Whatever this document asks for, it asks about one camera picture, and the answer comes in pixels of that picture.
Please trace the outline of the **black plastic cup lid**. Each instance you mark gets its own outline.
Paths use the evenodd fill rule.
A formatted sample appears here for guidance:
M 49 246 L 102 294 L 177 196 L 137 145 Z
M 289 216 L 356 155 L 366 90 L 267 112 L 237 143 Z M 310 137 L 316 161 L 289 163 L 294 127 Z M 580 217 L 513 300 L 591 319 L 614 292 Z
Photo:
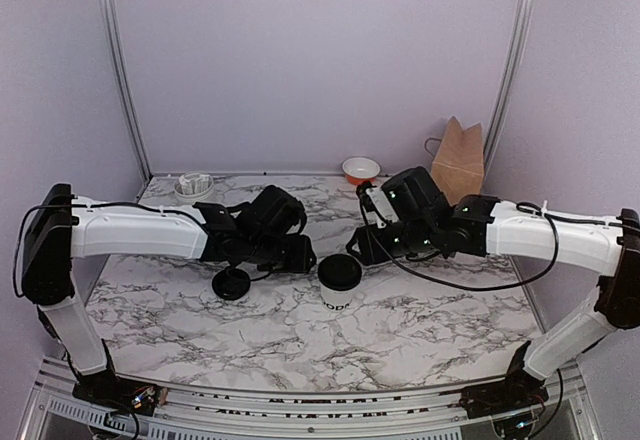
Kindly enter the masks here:
M 356 288 L 362 279 L 360 263 L 347 254 L 333 254 L 318 265 L 320 283 L 335 291 L 349 291 Z

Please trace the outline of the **white paper cup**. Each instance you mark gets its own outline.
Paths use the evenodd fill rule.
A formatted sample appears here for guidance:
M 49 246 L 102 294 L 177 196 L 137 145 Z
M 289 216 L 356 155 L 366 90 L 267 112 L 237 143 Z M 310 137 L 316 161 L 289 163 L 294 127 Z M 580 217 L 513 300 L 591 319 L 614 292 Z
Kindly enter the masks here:
M 320 284 L 320 294 L 323 306 L 332 312 L 341 312 L 348 308 L 359 287 L 355 286 L 349 290 L 335 290 L 324 284 Z

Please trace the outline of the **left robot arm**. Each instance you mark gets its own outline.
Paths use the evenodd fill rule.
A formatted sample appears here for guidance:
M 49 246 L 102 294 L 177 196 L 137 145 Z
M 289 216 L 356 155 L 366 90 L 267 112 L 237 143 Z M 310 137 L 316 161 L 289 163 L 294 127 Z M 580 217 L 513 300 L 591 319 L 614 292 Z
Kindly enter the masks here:
M 222 262 L 213 285 L 220 298 L 235 300 L 252 278 L 240 266 L 273 273 L 306 274 L 316 263 L 304 229 L 302 203 L 269 185 L 241 204 L 196 202 L 148 207 L 135 202 L 98 202 L 56 184 L 42 204 L 25 215 L 15 259 L 15 293 L 35 305 L 39 319 L 66 350 L 77 376 L 75 395 L 141 411 L 158 401 L 158 388 L 115 372 L 106 343 L 96 333 L 76 290 L 72 263 L 105 255 L 162 256 Z

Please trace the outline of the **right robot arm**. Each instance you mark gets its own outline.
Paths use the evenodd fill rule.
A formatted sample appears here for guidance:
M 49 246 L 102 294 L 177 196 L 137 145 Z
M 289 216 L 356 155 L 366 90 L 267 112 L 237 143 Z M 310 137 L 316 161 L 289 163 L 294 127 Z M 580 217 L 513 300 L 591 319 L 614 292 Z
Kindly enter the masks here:
M 639 216 L 558 213 L 530 202 L 472 194 L 452 205 L 422 167 L 407 169 L 380 186 L 356 189 L 364 220 L 347 251 L 365 266 L 399 258 L 422 261 L 456 254 L 525 257 L 597 274 L 586 299 L 542 337 L 514 353 L 504 377 L 463 389 L 468 417 L 506 413 L 545 402 L 546 380 L 617 330 L 639 325 Z

